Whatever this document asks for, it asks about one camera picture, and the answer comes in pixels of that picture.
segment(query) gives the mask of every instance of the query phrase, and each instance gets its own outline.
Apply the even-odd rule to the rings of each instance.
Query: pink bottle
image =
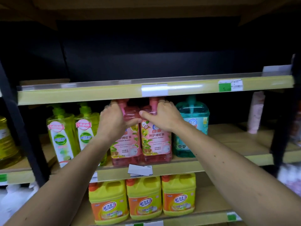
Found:
[[[124,120],[129,121],[133,118],[141,118],[138,107],[127,106],[126,103],[128,100],[129,99],[117,100],[122,110]],[[129,164],[139,164],[143,161],[140,139],[140,127],[138,124],[127,128],[124,135],[116,140],[110,147],[113,165],[128,166]]]
[[[158,97],[150,98],[150,105],[143,107],[142,110],[156,115],[160,99]],[[141,142],[146,163],[169,162],[172,159],[171,132],[161,130],[151,122],[143,120]]]

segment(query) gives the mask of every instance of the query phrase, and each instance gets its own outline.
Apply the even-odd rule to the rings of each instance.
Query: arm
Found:
[[[87,190],[92,175],[110,145],[124,130],[141,119],[123,120],[119,106],[100,114],[97,135],[79,155],[64,166],[17,211],[5,226],[69,226]]]
[[[301,198],[269,173],[184,121],[172,102],[160,102],[157,115],[140,115],[178,135],[202,164],[225,200],[248,225],[301,222]]]

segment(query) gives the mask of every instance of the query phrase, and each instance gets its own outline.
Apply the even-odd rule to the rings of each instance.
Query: person's right arm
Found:
[[[180,137],[247,225],[301,225],[299,196],[239,153],[184,121],[172,102],[160,102],[157,115],[145,111],[140,115]]]

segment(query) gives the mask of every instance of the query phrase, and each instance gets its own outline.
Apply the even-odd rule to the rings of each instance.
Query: detergent bottle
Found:
[[[129,216],[124,180],[90,183],[89,200],[98,225],[117,224]]]
[[[159,99],[158,97],[150,98],[150,104],[143,107],[142,110],[156,115]],[[169,162],[172,159],[171,132],[161,130],[153,123],[143,120],[141,123],[141,141],[146,163]]]
[[[162,212],[160,176],[126,180],[130,216],[134,220],[147,220]]]
[[[185,102],[176,104],[176,108],[180,111],[183,119],[195,126],[196,129],[208,134],[209,110],[202,103],[197,102],[195,95],[189,95]],[[178,157],[195,157],[187,145],[174,134],[173,153]]]
[[[128,100],[117,100],[123,113],[123,119],[129,121],[133,118],[140,118],[139,108],[127,106]],[[139,125],[127,128],[124,135],[110,147],[113,165],[128,166],[129,164],[139,164],[143,160],[140,142]]]
[[[194,211],[195,174],[162,176],[163,211],[168,216],[181,216]]]
[[[49,137],[60,167],[80,153],[74,115],[66,113],[61,104],[51,104],[53,116],[47,119]]]
[[[89,141],[96,135],[99,125],[99,113],[92,113],[87,102],[79,102],[80,114],[75,118],[80,150],[82,151]],[[107,153],[100,162],[100,166],[107,163]]]
[[[0,116],[0,169],[19,162],[22,156],[7,127],[6,118]]]

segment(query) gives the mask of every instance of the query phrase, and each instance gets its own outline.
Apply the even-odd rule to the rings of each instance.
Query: forearm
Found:
[[[248,225],[297,225],[301,199],[260,167],[187,122],[175,130]]]
[[[70,225],[90,179],[110,144],[109,139],[93,138],[5,226]]]

